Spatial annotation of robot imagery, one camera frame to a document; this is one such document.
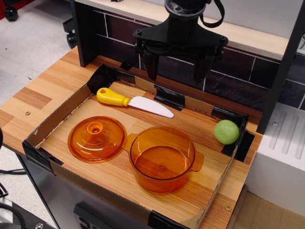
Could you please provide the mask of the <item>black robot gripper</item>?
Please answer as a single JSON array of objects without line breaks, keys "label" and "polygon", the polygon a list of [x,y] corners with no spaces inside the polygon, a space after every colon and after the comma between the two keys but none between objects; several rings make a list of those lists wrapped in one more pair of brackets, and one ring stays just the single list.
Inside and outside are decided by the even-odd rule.
[{"label": "black robot gripper", "polygon": [[[155,81],[159,63],[158,55],[170,52],[194,52],[204,48],[222,50],[228,44],[228,38],[209,31],[198,24],[201,20],[207,28],[215,28],[224,20],[224,7],[217,4],[221,19],[207,23],[203,19],[205,4],[165,4],[168,18],[155,26],[136,29],[135,52],[143,55],[144,66],[148,77]],[[201,83],[212,68],[213,55],[203,55],[194,64],[194,82]]]}]

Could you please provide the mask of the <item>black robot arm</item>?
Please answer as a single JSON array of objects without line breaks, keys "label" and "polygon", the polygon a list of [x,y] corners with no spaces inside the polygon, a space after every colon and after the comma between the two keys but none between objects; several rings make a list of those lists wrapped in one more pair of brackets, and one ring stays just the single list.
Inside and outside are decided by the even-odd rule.
[{"label": "black robot arm", "polygon": [[156,80],[160,56],[191,57],[194,59],[194,81],[200,83],[213,63],[223,57],[228,38],[210,31],[224,20],[222,3],[215,1],[221,19],[207,23],[203,13],[209,0],[167,0],[168,18],[155,26],[134,30],[135,52],[143,57],[144,67],[151,80]]}]

